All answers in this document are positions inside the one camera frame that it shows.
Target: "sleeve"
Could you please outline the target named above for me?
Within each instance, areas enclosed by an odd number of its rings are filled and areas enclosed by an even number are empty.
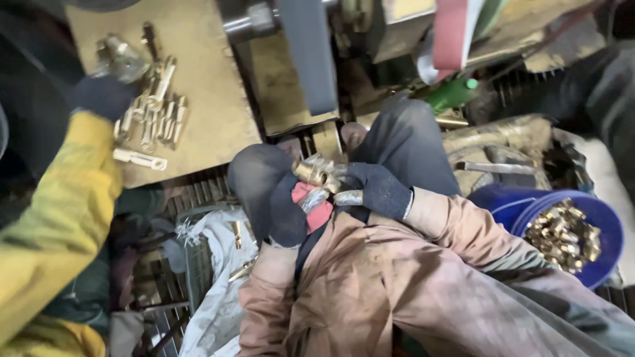
[[[101,249],[121,172],[112,124],[77,112],[22,216],[0,232],[0,346],[4,346]]]
[[[545,310],[536,314],[549,321],[557,316],[573,325],[618,356],[635,356],[635,321],[617,306],[597,296],[573,275],[557,269],[527,272],[507,285],[523,294]],[[553,323],[562,335],[573,337],[564,328]]]
[[[413,190],[404,221],[466,264],[483,273],[549,266],[536,248],[496,224],[489,211],[459,196]]]
[[[297,249],[262,244],[249,280],[238,292],[245,316],[237,357],[284,355],[283,341],[289,331],[297,257]]]

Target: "worker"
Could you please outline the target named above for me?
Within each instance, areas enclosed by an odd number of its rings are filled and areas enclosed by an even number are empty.
[[[397,96],[351,131],[345,179],[365,212],[309,235],[293,158],[257,144],[230,164],[262,245],[238,356],[391,356],[397,331],[418,356],[635,355],[628,315],[460,196],[426,103]]]
[[[0,356],[105,356],[107,306],[89,304],[95,318],[85,320],[79,289],[58,294],[93,261],[100,263],[95,258],[121,193],[113,122],[136,94],[111,76],[79,82],[62,147],[31,205],[0,232]]]

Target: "pink jacket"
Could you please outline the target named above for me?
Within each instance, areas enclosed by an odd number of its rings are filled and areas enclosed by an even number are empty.
[[[296,257],[263,245],[238,356],[390,356],[394,325],[432,356],[635,351],[628,315],[457,196],[415,188],[404,222],[334,213],[297,284]]]

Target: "bucket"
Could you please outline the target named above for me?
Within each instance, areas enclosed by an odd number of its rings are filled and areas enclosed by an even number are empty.
[[[598,259],[575,275],[584,286],[595,289],[611,274],[624,249],[622,223],[611,206],[581,191],[543,191],[505,184],[484,186],[468,197],[476,206],[490,211],[496,223],[518,237],[525,234],[527,224],[540,212],[565,198],[571,198],[573,205],[586,214],[587,223],[602,230],[599,236],[602,252]]]

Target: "glove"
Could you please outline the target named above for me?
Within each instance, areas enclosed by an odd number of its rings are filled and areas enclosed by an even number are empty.
[[[361,204],[371,211],[396,220],[408,215],[413,192],[382,165],[348,164],[345,181],[353,189],[362,190]]]
[[[269,237],[284,248],[300,248],[307,238],[307,214],[294,203],[291,191],[300,180],[289,171],[271,194]]]
[[[86,109],[114,123],[137,95],[136,87],[119,82],[115,76],[86,76],[75,86],[72,104],[75,110]]]

